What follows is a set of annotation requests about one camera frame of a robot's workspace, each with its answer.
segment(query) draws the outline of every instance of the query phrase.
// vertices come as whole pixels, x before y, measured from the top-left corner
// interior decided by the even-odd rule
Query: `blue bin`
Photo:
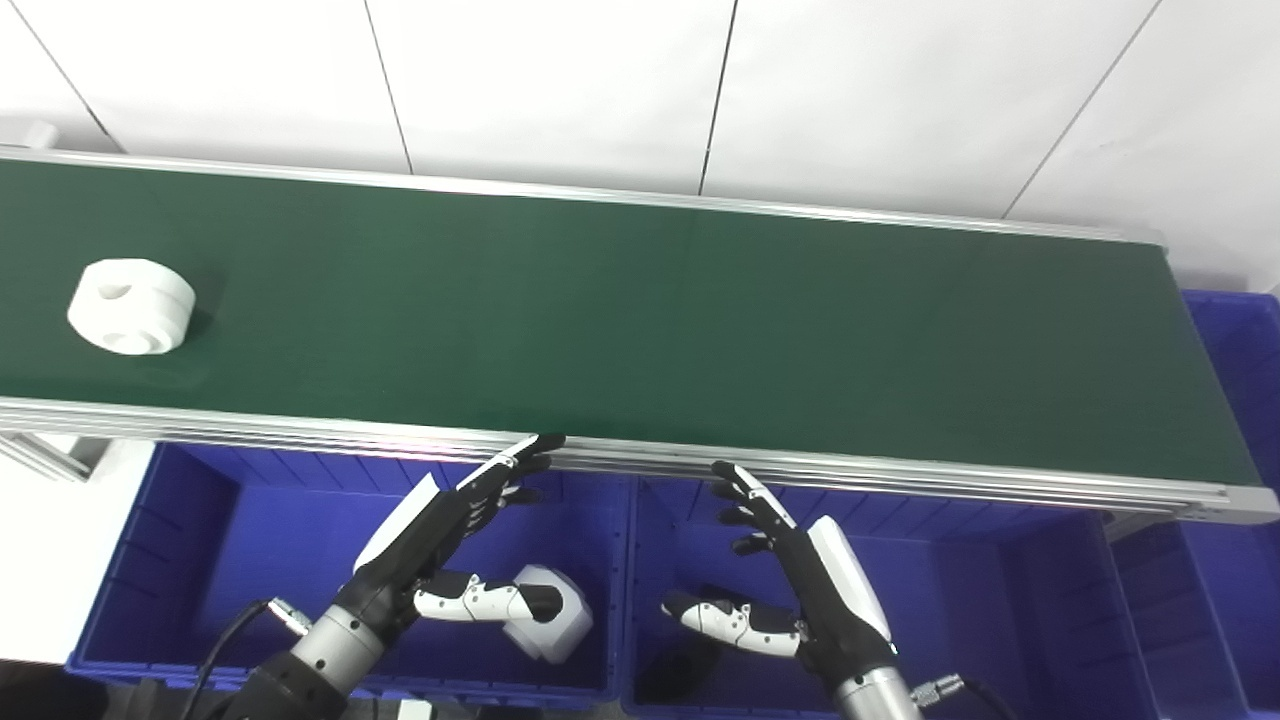
[[[690,644],[696,637],[660,612],[666,591],[748,596],[795,609],[772,553],[736,557],[730,551],[744,529],[716,521],[724,502],[707,487],[640,482],[623,708],[644,717],[833,717],[820,685],[799,662],[733,650],[721,652],[707,678],[678,700],[655,703],[645,688],[637,696],[636,678],[659,659],[701,657]],[[831,515],[845,529],[888,616],[908,683],[972,675],[1021,717],[1038,720],[1158,717],[1121,575],[1096,512],[777,492],[799,523]],[[961,694],[937,716],[986,720],[991,710]]]
[[[1270,295],[1183,293],[1258,466],[1280,492],[1280,302]],[[1184,525],[1248,706],[1280,712],[1280,523]]]
[[[106,680],[189,687],[219,632],[250,601],[280,596],[319,616],[365,542],[428,473],[444,487],[472,466],[314,452],[161,445],[68,666]],[[524,655],[500,624],[421,620],[360,694],[585,708],[617,697],[634,480],[549,471],[544,493],[506,509],[448,566],[493,579],[526,564],[564,571],[595,624],[563,665]],[[292,643],[270,619],[232,642],[211,683],[236,688]]]

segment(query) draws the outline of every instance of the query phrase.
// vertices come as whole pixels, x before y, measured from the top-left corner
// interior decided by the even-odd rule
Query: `hole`
[[[102,300],[119,300],[133,290],[132,284],[100,284],[97,286],[97,296]]]

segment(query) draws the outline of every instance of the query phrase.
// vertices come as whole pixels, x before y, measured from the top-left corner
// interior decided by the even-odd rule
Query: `white object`
[[[0,145],[47,150],[58,142],[58,128],[45,120],[0,118]]]
[[[582,591],[564,575],[541,565],[526,565],[516,575],[516,584],[554,585],[561,591],[564,609],[549,623],[512,620],[503,625],[503,632],[529,657],[541,657],[552,665],[564,662],[591,629],[591,610],[582,602]]]
[[[845,607],[876,628],[884,637],[884,642],[892,642],[884,609],[881,607],[879,598],[876,597],[876,591],[863,571],[863,564],[854,555],[854,548],[849,547],[849,538],[840,525],[829,515],[823,515],[809,528],[809,539],[813,541],[818,559],[831,575],[832,584],[840,591]]]
[[[387,550],[387,546],[398,538],[399,534],[404,532],[404,528],[413,521],[413,518],[417,518],[417,514],[426,509],[431,500],[434,500],[439,493],[440,488],[435,484],[435,478],[428,473],[416,486],[413,486],[413,489],[408,491],[404,500],[401,500],[399,503],[396,505],[390,515],[383,520],[383,524],[378,525],[378,529],[374,530],[369,542],[365,543],[365,550],[361,550],[360,555],[356,557],[356,565],[351,569],[351,573],[355,574],[362,565],[381,555],[383,551]]]
[[[433,720],[435,708],[425,700],[402,700],[397,720]]]
[[[84,268],[67,320],[84,340],[120,355],[160,355],[182,345],[196,292],[169,268],[140,259]]]

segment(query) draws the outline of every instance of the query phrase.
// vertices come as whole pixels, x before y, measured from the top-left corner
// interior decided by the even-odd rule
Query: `white cylindrical part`
[[[182,275],[141,259],[84,268],[67,320],[84,340],[120,355],[160,355],[182,345],[196,292]]]
[[[564,606],[549,623],[508,621],[503,625],[507,637],[529,657],[541,657],[552,665],[564,662],[591,629],[591,610],[582,601],[582,591],[564,575],[541,565],[526,565],[516,575],[516,584],[553,585],[559,589]]]

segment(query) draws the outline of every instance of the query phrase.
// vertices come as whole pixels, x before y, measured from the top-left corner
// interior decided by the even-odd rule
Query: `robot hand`
[[[733,541],[737,555],[777,555],[800,601],[800,618],[758,603],[733,607],[671,592],[662,610],[682,625],[742,650],[796,656],[850,720],[918,720],[897,670],[897,651],[876,592],[840,527],[828,516],[801,530],[773,493],[745,469],[712,465],[713,492],[735,505],[719,520],[756,532]]]
[[[456,488],[419,483],[383,521],[356,560],[355,574],[324,616],[292,650],[260,665],[223,717],[335,720],[347,696],[419,618],[456,621],[545,621],[563,605],[549,585],[485,583],[443,570],[458,544],[502,507],[534,502],[515,483],[550,468],[545,454],[564,436],[530,436],[476,468]]]

